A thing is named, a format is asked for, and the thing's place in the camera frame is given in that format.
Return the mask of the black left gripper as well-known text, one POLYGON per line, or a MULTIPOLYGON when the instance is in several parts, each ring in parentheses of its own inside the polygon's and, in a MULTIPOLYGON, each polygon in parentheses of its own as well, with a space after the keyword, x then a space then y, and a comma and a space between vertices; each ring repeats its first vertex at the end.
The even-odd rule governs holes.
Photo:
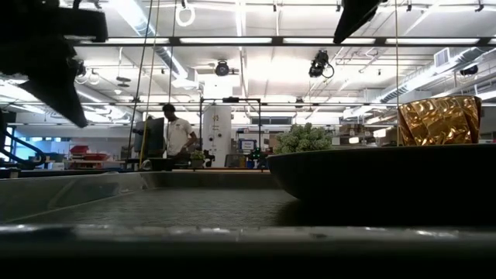
POLYGON ((0 7, 0 76, 24 76, 19 85, 70 122, 88 120, 74 86, 80 70, 74 45, 104 43, 105 13, 64 7, 0 7))

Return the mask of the gold foil packet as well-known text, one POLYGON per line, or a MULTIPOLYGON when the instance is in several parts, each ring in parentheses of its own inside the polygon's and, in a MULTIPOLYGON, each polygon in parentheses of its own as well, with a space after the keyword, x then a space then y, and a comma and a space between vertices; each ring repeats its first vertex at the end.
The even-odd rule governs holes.
POLYGON ((398 126, 406 146, 476 144, 481 99, 470 95, 426 98, 398 107, 398 126))

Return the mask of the black round plate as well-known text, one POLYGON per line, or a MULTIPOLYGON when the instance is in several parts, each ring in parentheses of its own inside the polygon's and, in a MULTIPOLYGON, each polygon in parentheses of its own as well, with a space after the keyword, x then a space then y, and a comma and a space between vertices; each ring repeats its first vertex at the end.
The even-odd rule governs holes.
POLYGON ((496 227, 496 144, 286 153, 268 164, 295 197, 284 217, 298 224, 496 227))

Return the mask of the grey textured metal tray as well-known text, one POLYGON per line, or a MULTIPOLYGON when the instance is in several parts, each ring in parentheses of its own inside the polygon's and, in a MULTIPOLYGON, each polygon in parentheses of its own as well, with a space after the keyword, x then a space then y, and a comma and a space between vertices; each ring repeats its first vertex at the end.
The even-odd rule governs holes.
POLYGON ((0 276, 496 277, 496 199, 271 174, 126 173, 0 180, 0 276))

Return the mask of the red storage bins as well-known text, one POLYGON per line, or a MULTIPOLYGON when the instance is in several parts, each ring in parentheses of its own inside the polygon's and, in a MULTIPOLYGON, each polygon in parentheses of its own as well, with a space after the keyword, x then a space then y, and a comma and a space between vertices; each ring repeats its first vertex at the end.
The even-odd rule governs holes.
POLYGON ((97 160, 105 161, 109 158, 106 153, 91 153, 89 146, 76 145, 70 148, 70 155, 72 160, 97 160))

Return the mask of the white ceiling air vent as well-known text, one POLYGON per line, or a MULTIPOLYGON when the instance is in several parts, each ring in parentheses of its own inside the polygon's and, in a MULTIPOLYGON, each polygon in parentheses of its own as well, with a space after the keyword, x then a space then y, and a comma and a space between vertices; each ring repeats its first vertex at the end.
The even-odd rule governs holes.
POLYGON ((441 49, 434 54, 434 65, 436 69, 445 68, 450 65, 450 49, 449 47, 441 49))

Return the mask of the black computer monitor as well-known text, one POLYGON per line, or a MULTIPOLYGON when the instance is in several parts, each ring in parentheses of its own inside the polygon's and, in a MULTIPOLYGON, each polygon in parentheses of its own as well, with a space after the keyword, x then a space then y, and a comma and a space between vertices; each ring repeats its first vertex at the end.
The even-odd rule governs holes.
POLYGON ((138 122, 132 129, 133 151, 148 157, 162 157, 165 151, 164 118, 138 122))

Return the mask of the person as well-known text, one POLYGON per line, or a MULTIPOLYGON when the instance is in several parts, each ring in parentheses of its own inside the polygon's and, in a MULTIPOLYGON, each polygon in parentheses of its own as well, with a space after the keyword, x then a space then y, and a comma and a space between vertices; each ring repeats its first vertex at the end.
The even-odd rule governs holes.
POLYGON ((162 110, 167 119, 167 158, 179 163, 189 158, 189 147, 196 144, 198 137, 189 121, 176 116, 172 104, 165 104, 162 110))

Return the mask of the white green flower bush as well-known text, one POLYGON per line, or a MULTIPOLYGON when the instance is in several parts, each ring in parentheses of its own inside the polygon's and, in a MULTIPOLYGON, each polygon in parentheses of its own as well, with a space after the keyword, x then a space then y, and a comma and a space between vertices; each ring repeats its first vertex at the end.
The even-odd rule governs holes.
POLYGON ((276 154, 332 149, 331 135, 323 127, 315 127, 310 122, 294 124, 288 132, 277 134, 276 140, 276 154))

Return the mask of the small green potted plant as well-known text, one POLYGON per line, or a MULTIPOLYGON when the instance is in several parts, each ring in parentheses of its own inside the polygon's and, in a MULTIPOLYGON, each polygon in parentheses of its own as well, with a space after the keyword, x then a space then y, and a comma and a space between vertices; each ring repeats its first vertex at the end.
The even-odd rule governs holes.
POLYGON ((191 167, 194 169, 203 168, 203 163, 205 161, 205 155, 200 150, 195 150, 190 156, 191 167))

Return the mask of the white cylindrical tank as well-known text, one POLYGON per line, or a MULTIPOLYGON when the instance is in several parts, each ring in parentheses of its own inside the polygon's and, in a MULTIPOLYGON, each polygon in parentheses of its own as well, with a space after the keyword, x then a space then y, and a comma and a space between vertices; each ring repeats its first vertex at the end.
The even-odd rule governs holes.
POLYGON ((212 167, 224 167, 231 149, 232 110, 230 106, 210 105, 202 116, 202 149, 215 157, 212 167))

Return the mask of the black horizontal frame bar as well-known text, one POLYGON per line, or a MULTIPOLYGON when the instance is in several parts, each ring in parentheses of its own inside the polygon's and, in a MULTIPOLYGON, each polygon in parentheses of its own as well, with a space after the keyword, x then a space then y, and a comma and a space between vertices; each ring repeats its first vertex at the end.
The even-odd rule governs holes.
POLYGON ((334 43, 332 37, 310 36, 210 36, 112 37, 104 43, 82 41, 78 47, 496 47, 496 37, 350 37, 334 43))

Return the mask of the black metal frame stand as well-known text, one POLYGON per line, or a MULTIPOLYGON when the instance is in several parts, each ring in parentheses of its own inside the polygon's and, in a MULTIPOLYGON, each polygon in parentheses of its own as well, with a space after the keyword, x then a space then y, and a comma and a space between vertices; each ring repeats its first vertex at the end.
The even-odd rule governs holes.
POLYGON ((199 103, 199 148, 202 149, 202 116, 203 112, 210 105, 224 105, 230 106, 231 110, 234 105, 250 106, 253 103, 258 104, 259 118, 261 118, 261 100, 259 98, 238 98, 238 97, 225 97, 225 98, 201 98, 199 103))

